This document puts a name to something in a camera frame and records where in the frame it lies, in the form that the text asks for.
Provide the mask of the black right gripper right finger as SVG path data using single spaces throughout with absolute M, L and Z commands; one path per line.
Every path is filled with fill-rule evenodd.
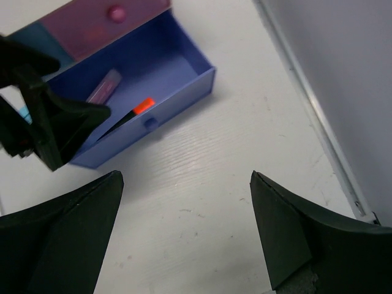
M 274 292 L 391 292 L 389 227 L 335 213 L 257 171 L 250 187 Z

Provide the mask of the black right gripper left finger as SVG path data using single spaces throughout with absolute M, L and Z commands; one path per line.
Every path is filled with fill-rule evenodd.
M 124 188 L 112 171 L 1 217 L 1 293 L 93 293 Z

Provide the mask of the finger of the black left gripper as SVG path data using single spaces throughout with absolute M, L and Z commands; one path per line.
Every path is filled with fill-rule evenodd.
M 1 146 L 12 157 L 34 153 L 52 171 L 70 162 L 111 115 L 108 106 L 56 95 L 43 77 L 60 65 L 56 58 L 1 37 L 1 87 L 17 87 L 31 117 L 27 122 L 2 98 Z

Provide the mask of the purple highlighter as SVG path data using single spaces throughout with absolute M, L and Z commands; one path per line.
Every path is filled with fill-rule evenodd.
M 97 85 L 94 91 L 87 98 L 88 103 L 104 105 L 110 99 L 115 89 L 122 80 L 121 74 L 115 70 L 110 70 L 103 80 Z

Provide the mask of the orange black highlighter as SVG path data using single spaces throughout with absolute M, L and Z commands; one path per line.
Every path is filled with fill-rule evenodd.
M 144 101 L 142 101 L 140 104 L 138 104 L 135 108 L 133 108 L 130 112 L 128 112 L 125 116 L 123 116 L 115 125 L 113 125 L 110 129 L 106 131 L 99 139 L 104 138 L 106 135 L 110 134 L 117 128 L 121 127 L 123 124 L 126 122 L 130 121 L 134 117 L 142 114 L 146 110 L 150 109 L 152 106 L 154 106 L 156 103 L 153 98 L 148 97 Z

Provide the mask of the light blue drawer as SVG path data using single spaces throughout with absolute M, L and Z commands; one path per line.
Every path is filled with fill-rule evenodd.
M 56 58 L 61 64 L 60 69 L 66 68 L 74 63 L 74 59 L 71 55 L 63 49 L 60 43 L 38 21 L 15 31 L 6 37 Z

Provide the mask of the pink drawer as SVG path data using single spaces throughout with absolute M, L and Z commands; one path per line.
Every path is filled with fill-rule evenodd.
M 70 1 L 40 22 L 66 53 L 80 61 L 170 7 L 170 1 Z

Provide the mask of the periwinkle blue drawer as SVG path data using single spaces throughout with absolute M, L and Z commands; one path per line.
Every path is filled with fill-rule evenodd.
M 110 117 L 71 163 L 97 168 L 211 93 L 215 67 L 166 11 L 49 81 L 70 100 L 85 101 L 109 71 L 121 81 L 107 100 Z

